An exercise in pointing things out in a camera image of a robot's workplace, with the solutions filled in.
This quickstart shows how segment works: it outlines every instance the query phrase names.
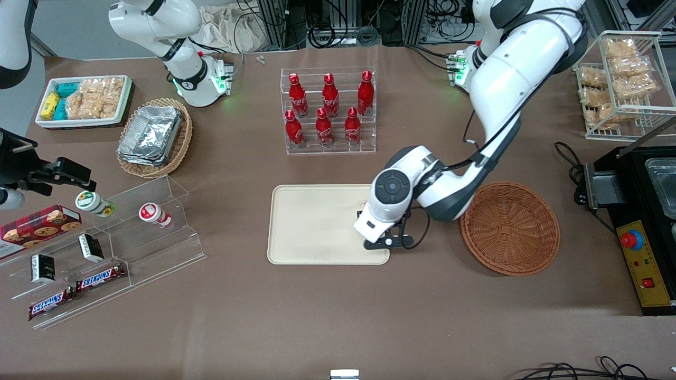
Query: white robotic arm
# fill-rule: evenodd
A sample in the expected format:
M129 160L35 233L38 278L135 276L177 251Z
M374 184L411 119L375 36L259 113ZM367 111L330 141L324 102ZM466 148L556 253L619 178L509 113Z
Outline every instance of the white robotic arm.
M493 9L505 3L516 7L513 17L500 9L498 14L509 16L503 19L511 18L508 22L491 16L496 14ZM423 146L397 152L373 181L366 208L354 225L367 241L376 243L410 208L412 199L435 220L451 221L465 211L518 132L521 108L560 69L562 61L576 60L575 52L580 49L575 43L586 49L577 13L583 3L474 0L475 15L486 26L487 35L481 45L458 52L468 61L459 85L470 94L487 142L465 161L469 167L461 176ZM388 203L392 196L399 201L396 207Z

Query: brown wicker basket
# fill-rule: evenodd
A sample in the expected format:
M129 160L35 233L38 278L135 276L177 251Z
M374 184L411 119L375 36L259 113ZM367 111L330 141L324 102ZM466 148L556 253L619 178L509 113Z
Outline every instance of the brown wicker basket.
M160 107L172 106L180 110L182 117L180 120L179 130L176 134L176 139L174 140L174 145L172 146L171 154L169 155L169 162L164 166L148 166L148 165L139 165L132 164L130 162L124 161L120 156L118 156L118 162L122 166L125 172L133 174L145 179L154 179L161 177L165 174L169 174L178 168L180 162L183 161L185 154L188 152L188 145L190 145L190 138L193 136L193 122L190 119L188 110L183 104L174 99L155 99L147 102L144 105L158 105ZM124 135L129 130L129 124L136 116L136 113L141 109L139 107L134 113L129 116L124 129L122 130L122 136L120 136L120 142L124 138Z
M510 276L532 275L546 268L560 241L558 221L547 203L511 182L480 187L460 218L460 228L479 261Z

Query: coca-cola bottle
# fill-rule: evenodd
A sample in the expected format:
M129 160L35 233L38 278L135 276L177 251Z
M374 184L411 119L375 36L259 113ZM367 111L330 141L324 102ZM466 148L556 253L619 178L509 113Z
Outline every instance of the coca-cola bottle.
M324 75L324 89L322 90L324 98L324 108L327 110L327 116L332 118L338 114L338 89L333 84L333 74Z
M333 145L333 134L331 133L331 120L327 117L327 111L323 107L317 110L317 137L319 138L319 145L328 148Z
M296 120L293 110L287 110L285 117L287 119L287 135L293 149L303 149L305 139L303 138L303 128L300 122Z
M289 97L291 98L291 107L299 118L304 118L308 115L308 97L305 94L305 89L300 84L298 74L289 74Z
M373 89L371 79L373 79L372 72L366 70L362 73L362 82L357 90L357 112L359 112L359 115L373 115L375 89Z
M350 107L347 109L347 119L345 120L345 141L348 147L356 147L361 142L360 131L362 123L357 118L357 109Z

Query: white cloth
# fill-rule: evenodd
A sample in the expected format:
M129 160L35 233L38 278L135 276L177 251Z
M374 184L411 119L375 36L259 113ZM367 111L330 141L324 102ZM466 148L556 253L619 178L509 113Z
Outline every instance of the white cloth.
M251 53L267 46L269 42L264 29L265 23L258 16L250 14L249 7L254 11L260 11L256 0L219 6L204 5L199 8L203 31L201 43L234 53L241 51Z

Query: acrylic bottle rack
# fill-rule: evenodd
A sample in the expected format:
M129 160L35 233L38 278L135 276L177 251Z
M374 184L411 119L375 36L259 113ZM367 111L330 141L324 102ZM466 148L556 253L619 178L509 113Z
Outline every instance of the acrylic bottle rack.
M9 275L13 302L20 302L22 309L25 306L28 318L31 305L68 286L74 287L75 281L118 263L124 265L126 276L78 293L73 300L30 321L35 329L46 329L206 258L197 232L185 217L185 207L189 205L187 196L188 191L174 179L163 176L109 197L108 200L115 203L115 212L108 218L81 212L83 221L93 218L92 227L73 230L61 239L38 245L0 264L1 274ZM161 205L171 215L171 226L159 229L138 217L139 208L149 201ZM94 263L83 258L78 242L78 236L83 233L98 238L103 261ZM30 258L35 254L54 258L55 282L46 285L31 282Z
M357 90L362 82L362 73L364 70L370 70L373 73L371 83L375 90L373 97L373 113L369 116L359 115L361 122L361 144L356 147L350 147L345 141L345 119L347 118L347 109L357 106ZM339 111L338 115L331 118L331 132L333 134L333 145L325 148L319 145L315 122L317 120L317 109L323 106L322 90L324 89L324 74L332 73L335 86L339 92ZM296 73L300 83L305 89L308 98L308 115L305 118L298 118L303 128L306 147L303 149L294 149L291 147L289 137L286 134L284 125L284 113L291 109L291 100L289 99L289 74ZM350 153L374 153L376 151L376 115L377 115L377 76L373 66L348 67L348 68L294 68L282 69L280 79L281 89L281 125L284 134L284 142L289 155L298 154L350 154Z

